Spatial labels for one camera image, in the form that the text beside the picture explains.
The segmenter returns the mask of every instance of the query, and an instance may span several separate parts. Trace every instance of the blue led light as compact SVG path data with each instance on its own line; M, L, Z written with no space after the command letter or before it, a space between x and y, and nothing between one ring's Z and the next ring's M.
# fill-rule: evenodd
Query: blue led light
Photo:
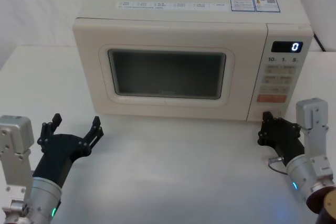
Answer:
M56 207L53 209L53 211L51 212L51 216L54 217L55 216L55 213L56 213L57 209Z
M299 190L299 186L295 182L293 182L293 187L295 190Z

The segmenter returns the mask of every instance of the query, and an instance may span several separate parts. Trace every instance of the control button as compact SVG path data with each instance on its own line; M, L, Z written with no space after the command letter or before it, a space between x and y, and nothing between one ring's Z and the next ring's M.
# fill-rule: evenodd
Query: control button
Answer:
M271 93L271 94L277 94L277 93L279 93L279 87L277 87L277 86L271 86L271 87L269 87L269 93Z
M282 65L267 65L265 73L281 73Z
M289 86L279 86L279 94L288 94Z
M268 94L268 93L269 93L268 87L269 87L269 86L262 85L262 86L260 87L259 93L260 93L260 94Z
M280 84L291 84L293 81L292 76L279 76Z
M286 95L260 94L258 95L257 102L284 103L286 98Z
M264 76L263 83L266 84L280 84L279 76Z
M283 73L295 74L296 66L283 66Z

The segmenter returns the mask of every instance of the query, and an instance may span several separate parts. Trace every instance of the microwave oven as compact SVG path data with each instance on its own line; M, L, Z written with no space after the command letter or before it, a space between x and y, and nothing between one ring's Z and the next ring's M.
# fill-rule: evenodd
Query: microwave oven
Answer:
M87 0L73 25L98 113L284 116L313 32L300 0Z

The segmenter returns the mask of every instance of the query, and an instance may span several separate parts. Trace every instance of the digital display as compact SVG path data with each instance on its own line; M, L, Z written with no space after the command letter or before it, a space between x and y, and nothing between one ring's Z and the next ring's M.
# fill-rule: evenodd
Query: digital display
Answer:
M274 41L272 52L301 52L303 42L300 41Z

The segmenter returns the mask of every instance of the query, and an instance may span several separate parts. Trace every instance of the white table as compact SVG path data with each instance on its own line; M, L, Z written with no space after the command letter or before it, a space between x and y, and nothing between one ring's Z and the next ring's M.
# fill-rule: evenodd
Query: white table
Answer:
M336 171L334 66L336 53L309 53L286 119L295 121L298 100L329 102L328 156ZM91 127L95 113L77 49L16 48L0 71L0 114L29 117L37 139L57 112L63 122L56 133L84 136ZM100 119L105 136L74 163L53 223L315 223L289 178L266 166L276 153L257 144L260 123ZM37 144L31 150L34 169L42 153Z

